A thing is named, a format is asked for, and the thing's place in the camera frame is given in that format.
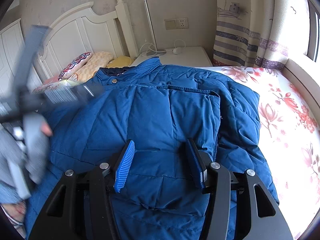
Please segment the person's left hand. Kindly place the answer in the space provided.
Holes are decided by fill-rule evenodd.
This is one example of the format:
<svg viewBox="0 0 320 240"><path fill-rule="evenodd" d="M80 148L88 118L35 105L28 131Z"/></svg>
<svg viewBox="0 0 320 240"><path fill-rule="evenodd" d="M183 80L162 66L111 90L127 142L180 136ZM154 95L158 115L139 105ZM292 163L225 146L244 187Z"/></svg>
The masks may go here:
<svg viewBox="0 0 320 240"><path fill-rule="evenodd" d="M42 123L40 130L43 134L45 134L48 137L51 137L53 135L50 126L45 121Z"/></svg>

